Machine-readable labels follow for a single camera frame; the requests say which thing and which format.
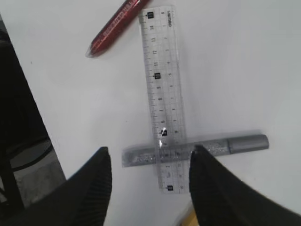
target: red pen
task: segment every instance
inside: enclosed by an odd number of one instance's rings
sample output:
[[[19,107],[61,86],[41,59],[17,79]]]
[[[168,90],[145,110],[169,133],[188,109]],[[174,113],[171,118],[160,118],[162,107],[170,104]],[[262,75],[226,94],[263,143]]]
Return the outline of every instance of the red pen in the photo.
[[[149,1],[150,0],[126,0],[93,39],[86,56],[96,57],[105,52]]]

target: gray floor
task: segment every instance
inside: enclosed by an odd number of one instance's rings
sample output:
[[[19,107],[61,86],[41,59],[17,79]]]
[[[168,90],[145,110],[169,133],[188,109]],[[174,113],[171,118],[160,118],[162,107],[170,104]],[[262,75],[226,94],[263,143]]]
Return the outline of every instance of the gray floor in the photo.
[[[36,158],[36,155],[39,156],[48,145],[49,143],[45,143],[23,151],[11,161],[12,167],[22,165]],[[53,192],[66,181],[54,150],[37,164],[17,171],[14,174],[26,208]],[[5,200],[3,196],[0,196],[0,199],[2,201]]]

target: ruler numbers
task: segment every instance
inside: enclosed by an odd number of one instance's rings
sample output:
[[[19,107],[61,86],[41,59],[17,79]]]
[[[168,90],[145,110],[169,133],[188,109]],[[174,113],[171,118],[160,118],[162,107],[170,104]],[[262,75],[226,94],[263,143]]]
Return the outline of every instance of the ruler numbers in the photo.
[[[164,148],[185,143],[186,139],[174,8],[144,9],[139,18],[153,135],[157,151],[163,151]],[[181,161],[160,163],[159,167],[162,177],[159,181],[167,193],[187,192],[184,182],[179,181],[184,175]]]

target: white table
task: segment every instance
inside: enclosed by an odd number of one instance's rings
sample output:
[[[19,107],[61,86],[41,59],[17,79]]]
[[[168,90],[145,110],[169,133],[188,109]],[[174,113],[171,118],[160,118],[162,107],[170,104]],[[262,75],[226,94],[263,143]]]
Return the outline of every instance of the white table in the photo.
[[[152,166],[121,167],[124,149],[152,143],[138,21],[105,55],[85,57],[122,1],[0,0],[0,13],[66,177],[108,146],[105,225],[173,226],[189,194],[161,194]],[[219,160],[301,213],[301,1],[174,4],[188,137],[267,134],[269,150]]]

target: marker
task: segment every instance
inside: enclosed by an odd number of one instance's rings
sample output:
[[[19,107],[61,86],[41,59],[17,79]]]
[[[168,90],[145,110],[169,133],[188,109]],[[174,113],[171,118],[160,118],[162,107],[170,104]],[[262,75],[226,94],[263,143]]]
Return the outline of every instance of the marker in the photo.
[[[87,57],[97,57],[104,53],[128,25],[138,16],[140,10],[150,0],[126,0],[93,39],[86,53]]]

